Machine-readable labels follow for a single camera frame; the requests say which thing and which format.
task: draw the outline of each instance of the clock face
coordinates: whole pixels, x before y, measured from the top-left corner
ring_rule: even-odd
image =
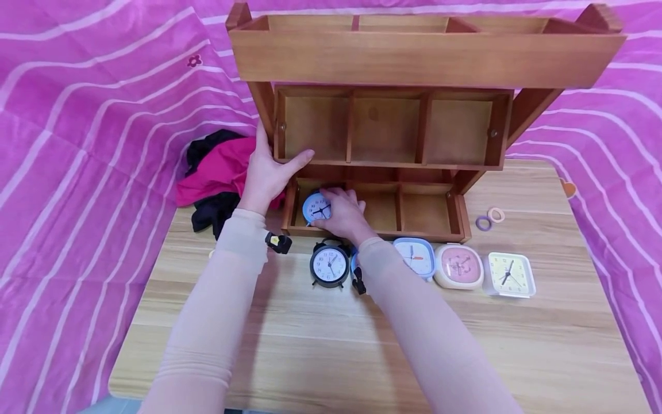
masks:
[[[442,252],[441,267],[453,282],[470,284],[481,277],[480,258],[473,251],[462,247],[450,247]]]
[[[434,258],[430,255],[430,249],[424,244],[400,242],[395,245],[395,248],[414,273],[425,276],[434,271]]]
[[[528,264],[517,256],[490,254],[490,275],[499,293],[528,295]]]
[[[324,282],[334,282],[345,274],[347,260],[335,248],[323,248],[318,251],[312,261],[312,270],[315,276]]]
[[[331,217],[331,204],[322,194],[311,194],[303,203],[303,217],[309,223],[317,219],[329,219]]]

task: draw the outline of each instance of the beige arm sleeve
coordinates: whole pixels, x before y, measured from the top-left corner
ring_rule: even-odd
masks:
[[[237,209],[195,284],[141,412],[222,413],[256,281],[267,261],[264,217]]]
[[[391,323],[433,412],[522,412],[453,309],[391,243],[366,240],[358,260],[365,288]]]

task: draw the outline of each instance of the wooden table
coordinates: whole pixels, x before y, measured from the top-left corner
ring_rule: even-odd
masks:
[[[559,179],[543,162],[508,160],[467,194],[470,219],[506,212],[479,254],[525,254],[538,293],[502,299],[436,289],[481,343],[527,413],[649,412]],[[180,209],[168,232],[110,378],[111,393],[142,398],[170,328],[214,247]],[[279,217],[269,218],[278,228]],[[388,322],[352,288],[312,287],[313,238],[271,255],[258,280],[228,406],[274,413],[429,412]]]

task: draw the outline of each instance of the pink backdrop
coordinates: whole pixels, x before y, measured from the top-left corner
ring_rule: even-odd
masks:
[[[518,13],[588,1],[251,0],[281,13]],[[610,4],[630,34],[510,150],[570,199],[655,413],[662,413],[662,11]],[[0,14],[0,412],[74,413],[107,380],[175,211],[186,144],[251,134],[224,25],[231,0],[8,0]],[[188,66],[199,54],[201,65]]]

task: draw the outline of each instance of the wooden frame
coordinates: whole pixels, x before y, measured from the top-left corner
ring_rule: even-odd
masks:
[[[625,41],[604,25],[588,17],[572,23],[537,17],[274,15],[257,30],[231,30],[230,39],[246,81],[549,89],[595,83]]]
[[[274,157],[285,162],[316,150],[287,188],[283,230],[324,235],[303,222],[301,203],[315,187],[339,185],[368,201],[365,216],[381,236],[434,242],[469,240],[463,194],[486,171],[503,169],[506,149],[565,88],[592,86],[625,41],[606,5],[589,5],[571,22],[252,20],[248,6],[236,3],[226,27]]]
[[[501,170],[513,91],[277,85],[277,145],[286,162]]]

